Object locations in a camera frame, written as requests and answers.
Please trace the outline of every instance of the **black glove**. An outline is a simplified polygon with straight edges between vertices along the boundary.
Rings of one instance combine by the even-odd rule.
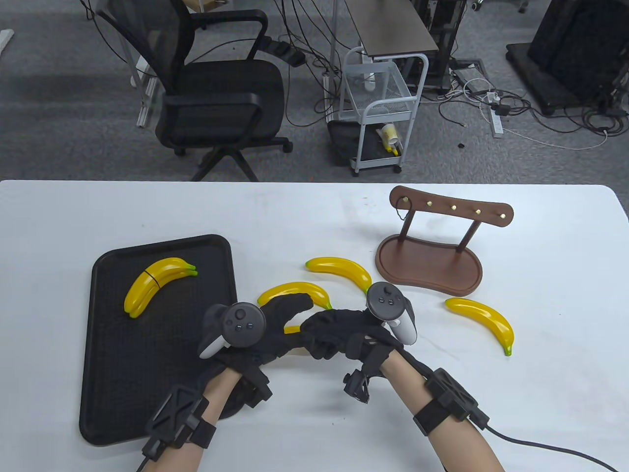
[[[282,357],[294,347],[301,347],[299,334],[284,334],[284,325],[297,313],[313,307],[309,295],[298,293],[273,298],[261,310],[266,318],[266,331],[262,338],[250,347],[227,347],[207,360],[207,369],[198,378],[198,388],[203,391],[208,382],[225,368],[243,376],[232,391],[221,419],[236,414],[244,405],[255,407],[261,400],[268,400],[271,391],[269,379],[259,367]]]
[[[331,359],[342,352],[350,359],[365,362],[375,346],[403,349],[382,321],[369,310],[327,310],[301,324],[303,346],[315,359]]]
[[[305,293],[276,296],[261,308],[267,320],[262,339],[250,347],[221,349],[214,359],[244,374],[250,366],[259,367],[282,357],[291,349],[301,346],[299,334],[284,334],[284,325],[297,313],[312,307],[312,298]]]

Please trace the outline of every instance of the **mesh chair back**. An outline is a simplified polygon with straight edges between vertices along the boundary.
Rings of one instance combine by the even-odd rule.
[[[194,42],[192,19],[181,0],[99,0],[96,13],[142,55],[172,93]]]

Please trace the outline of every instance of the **wooden stand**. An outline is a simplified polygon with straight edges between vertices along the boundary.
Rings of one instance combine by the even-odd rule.
[[[506,203],[463,200],[397,186],[389,195],[394,208],[408,210],[399,235],[389,236],[376,251],[378,271],[389,282],[430,288],[454,296],[472,293],[482,279],[478,257],[467,248],[481,223],[505,227],[513,220]],[[416,211],[459,216],[472,224],[459,244],[442,244],[408,236]]]

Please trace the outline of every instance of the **banana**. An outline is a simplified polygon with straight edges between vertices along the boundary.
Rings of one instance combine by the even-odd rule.
[[[311,272],[334,274],[354,282],[363,292],[371,287],[371,275],[359,264],[341,257],[315,257],[306,262]]]
[[[173,280],[196,275],[196,267],[180,257],[166,257],[151,264],[136,278],[127,292],[125,312],[131,318],[139,317],[160,288]]]
[[[273,287],[258,298],[258,305],[266,305],[272,298],[280,295],[288,295],[290,293],[307,293],[313,299],[315,305],[319,305],[326,310],[331,310],[330,296],[321,287],[308,282],[290,282],[283,285]]]
[[[511,355],[515,335],[509,322],[493,308],[466,298],[449,298],[445,301],[454,313],[470,318],[489,329],[504,349],[504,355]]]
[[[162,279],[173,274],[179,274],[182,271],[194,270],[196,270],[196,267],[188,264],[180,257],[166,257],[148,266],[146,272],[157,281],[160,287],[163,287],[166,285],[166,282],[162,283]]]

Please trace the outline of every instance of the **white table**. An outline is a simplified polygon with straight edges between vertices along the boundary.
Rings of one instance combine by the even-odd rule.
[[[314,256],[343,256],[375,280],[378,243],[399,232],[392,184],[0,183],[0,428],[3,470],[133,472],[142,441],[96,448],[79,435],[90,272],[104,252],[206,233],[231,243],[239,299],[279,283],[320,283],[332,303],[362,308],[351,282],[307,273]],[[598,186],[421,185],[504,201],[506,228],[470,243],[484,267],[470,297],[516,333],[513,356],[483,327],[446,312],[446,295],[402,287],[420,338],[409,350],[444,367],[490,425],[629,468],[626,337],[629,225]],[[469,222],[418,213],[412,235],[458,241]],[[274,396],[220,423],[201,470],[442,472],[384,380],[363,405],[342,391],[355,362],[287,356],[265,368]],[[509,472],[599,471],[555,452],[485,434]]]

